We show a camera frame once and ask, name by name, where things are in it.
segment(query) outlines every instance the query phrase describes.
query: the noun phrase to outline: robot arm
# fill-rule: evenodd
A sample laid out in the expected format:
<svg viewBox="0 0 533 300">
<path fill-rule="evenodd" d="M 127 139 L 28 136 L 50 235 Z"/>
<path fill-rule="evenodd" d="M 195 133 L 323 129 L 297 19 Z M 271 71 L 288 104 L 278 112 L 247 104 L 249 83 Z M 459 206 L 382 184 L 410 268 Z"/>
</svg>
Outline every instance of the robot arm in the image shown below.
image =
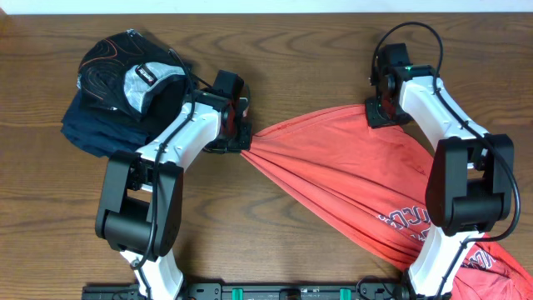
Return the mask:
<svg viewBox="0 0 533 300">
<path fill-rule="evenodd" d="M 251 126 L 243 120 L 248 99 L 240 98 L 243 85 L 236 74 L 220 71 L 212 88 L 193 91 L 190 96 L 195 99 L 193 117 L 162 153 L 156 238 L 142 271 L 135 271 L 143 296 L 147 295 L 145 281 L 152 298 L 157 300 L 176 299 L 182 288 L 183 275 L 177 268 L 172 245 L 182 217 L 183 173 L 202 149 L 211 153 L 239 153 L 250 147 Z M 109 159 L 96 232 L 130 264 L 140 261 L 147 247 L 152 204 L 129 197 L 127 190 L 152 192 L 152 170 L 160 143 L 184 122 L 191 110 L 192 104 L 186 99 L 176 120 L 155 140 L 135 153 L 115 152 Z"/>
<path fill-rule="evenodd" d="M 403 43 L 385 46 L 378 54 L 377 65 L 371 79 L 376 98 L 366 101 L 370 126 L 405 124 L 414 119 L 436 150 L 426 189 L 431 227 L 420 255 L 404 275 L 405 291 L 396 297 L 434 297 L 448 267 L 453 265 L 442 288 L 444 298 L 449 298 L 453 278 L 474 243 L 466 244 L 465 251 L 454 260 L 457 250 L 467 238 L 481 238 L 496 221 L 507 217 L 511 186 L 501 165 L 435 95 L 432 67 L 413 66 Z M 442 80 L 437 78 L 436 82 L 450 108 L 512 166 L 511 140 L 505 134 L 492 136 L 475 124 L 450 97 Z M 468 169 L 472 168 L 484 171 L 483 178 L 468 179 Z"/>
</svg>

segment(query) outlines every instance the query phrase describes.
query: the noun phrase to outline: red t-shirt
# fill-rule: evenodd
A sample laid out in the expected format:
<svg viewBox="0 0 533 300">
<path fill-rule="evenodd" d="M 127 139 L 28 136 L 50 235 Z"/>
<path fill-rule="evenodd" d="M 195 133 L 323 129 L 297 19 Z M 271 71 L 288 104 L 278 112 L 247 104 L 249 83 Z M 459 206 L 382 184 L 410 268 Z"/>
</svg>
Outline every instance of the red t-shirt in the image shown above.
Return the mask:
<svg viewBox="0 0 533 300">
<path fill-rule="evenodd" d="M 354 243 L 405 271 L 430 219 L 433 158 L 398 127 L 371 129 L 362 105 L 334 107 L 269 127 L 242 156 Z M 531 275 L 498 243 L 474 245 L 452 298 L 531 299 Z"/>
</svg>

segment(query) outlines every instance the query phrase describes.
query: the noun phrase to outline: white wall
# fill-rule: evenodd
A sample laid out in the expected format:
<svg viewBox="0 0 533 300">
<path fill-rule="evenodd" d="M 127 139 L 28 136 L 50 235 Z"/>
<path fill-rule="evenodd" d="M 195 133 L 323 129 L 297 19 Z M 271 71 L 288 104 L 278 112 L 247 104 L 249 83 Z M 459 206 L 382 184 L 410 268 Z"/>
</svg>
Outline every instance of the white wall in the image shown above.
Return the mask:
<svg viewBox="0 0 533 300">
<path fill-rule="evenodd" d="M 7 14 L 533 12 L 533 0 L 0 0 Z"/>
</svg>

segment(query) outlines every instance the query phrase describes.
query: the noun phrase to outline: wrinkled fabric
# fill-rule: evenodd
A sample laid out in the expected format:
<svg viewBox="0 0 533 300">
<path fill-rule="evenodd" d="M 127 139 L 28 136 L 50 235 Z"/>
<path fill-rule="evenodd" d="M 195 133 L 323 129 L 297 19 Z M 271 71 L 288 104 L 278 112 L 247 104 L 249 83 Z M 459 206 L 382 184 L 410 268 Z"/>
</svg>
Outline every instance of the wrinkled fabric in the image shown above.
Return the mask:
<svg viewBox="0 0 533 300">
<path fill-rule="evenodd" d="M 135 100 L 127 97 L 124 81 L 128 70 L 143 63 L 179 65 L 167 50 L 150 42 L 134 29 L 97 42 L 85 54 L 77 70 L 77 85 L 83 94 L 83 106 L 113 110 L 140 122 L 146 111 L 137 110 Z"/>
<path fill-rule="evenodd" d="M 80 109 L 78 92 L 61 121 L 61 132 L 72 144 L 96 157 L 110 157 L 117 150 L 134 153 L 148 141 L 148 132 L 114 123 Z"/>
<path fill-rule="evenodd" d="M 371 129 L 362 105 L 334 107 L 269 127 L 242 156 L 317 216 L 405 271 L 430 227 L 431 155 L 400 127 Z M 472 247 L 452 298 L 530 299 L 531 275 L 498 243 Z"/>
<path fill-rule="evenodd" d="M 152 78 L 153 82 L 145 82 L 147 77 L 141 77 L 142 73 L 137 71 L 138 68 L 151 72 L 152 75 L 147 75 L 154 77 Z M 146 62 L 127 70 L 124 75 L 124 94 L 130 106 L 144 116 L 150 104 L 152 104 L 154 95 L 160 93 L 168 83 L 184 78 L 185 72 L 181 67 L 169 66 L 159 62 Z"/>
</svg>

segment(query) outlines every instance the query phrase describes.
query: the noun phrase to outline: wood grain surface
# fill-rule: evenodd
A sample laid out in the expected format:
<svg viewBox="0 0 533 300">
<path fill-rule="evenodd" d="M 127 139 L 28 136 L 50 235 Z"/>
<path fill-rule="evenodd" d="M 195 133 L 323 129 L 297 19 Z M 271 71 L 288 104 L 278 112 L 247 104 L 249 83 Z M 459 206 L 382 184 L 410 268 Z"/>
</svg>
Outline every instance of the wood grain surface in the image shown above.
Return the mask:
<svg viewBox="0 0 533 300">
<path fill-rule="evenodd" d="M 367 78 L 377 41 L 408 20 L 441 34 L 441 76 L 452 97 L 515 143 L 523 212 L 502 244 L 532 272 L 533 15 L 15 16 L 0 37 L 0 298 L 76 299 L 88 283 L 134 280 L 94 232 L 107 159 L 78 150 L 59 132 L 77 90 L 77 66 L 97 41 L 135 28 L 195 62 L 208 82 L 219 69 L 239 73 L 252 89 L 258 131 L 362 103 L 373 92 Z M 389 42 L 407 42 L 415 63 L 436 64 L 427 32 L 405 28 Z M 407 130 L 421 136 L 415 124 Z M 239 156 L 197 158 L 186 175 L 182 214 L 174 253 L 191 278 L 327 283 L 400 275 Z"/>
<path fill-rule="evenodd" d="M 2 38 L 3 29 L 6 27 L 7 15 L 0 7 L 0 38 Z"/>
</svg>

